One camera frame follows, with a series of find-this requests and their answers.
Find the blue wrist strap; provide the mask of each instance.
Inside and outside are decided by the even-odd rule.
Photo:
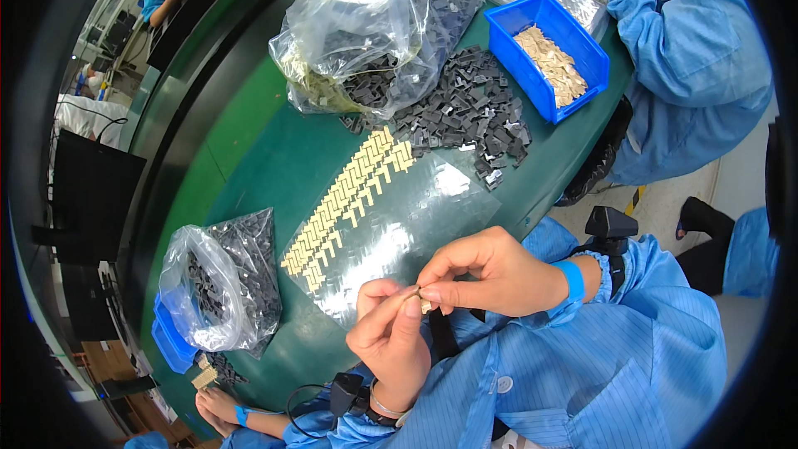
[[[576,312],[579,307],[582,307],[582,300],[585,297],[585,280],[582,278],[582,271],[579,270],[577,264],[563,260],[552,265],[565,274],[565,279],[568,281],[568,297],[552,310],[547,311],[550,318],[562,313],[567,307],[570,307],[569,314]]]
[[[247,406],[235,406],[235,418],[239,421],[239,425],[246,426],[246,415],[251,411]]]

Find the black monitor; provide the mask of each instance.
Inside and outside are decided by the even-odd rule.
[[[114,262],[146,162],[62,130],[53,170],[54,228],[34,226],[34,242],[55,246],[62,264]]]

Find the yellow floor tape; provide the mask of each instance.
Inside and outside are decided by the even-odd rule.
[[[626,205],[626,210],[624,210],[624,214],[631,216],[632,212],[634,212],[634,207],[640,203],[640,200],[643,198],[643,192],[645,191],[644,185],[639,185],[638,188],[634,191],[634,196],[632,197],[632,201]]]

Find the blue anti-static coat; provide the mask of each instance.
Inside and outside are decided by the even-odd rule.
[[[773,76],[744,0],[609,0],[635,66],[634,108],[607,180],[678,177],[731,151],[759,121]]]

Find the black trash bag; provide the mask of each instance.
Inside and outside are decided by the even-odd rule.
[[[632,103],[624,95],[590,155],[587,155],[587,159],[554,206],[575,205],[610,173],[633,114]]]

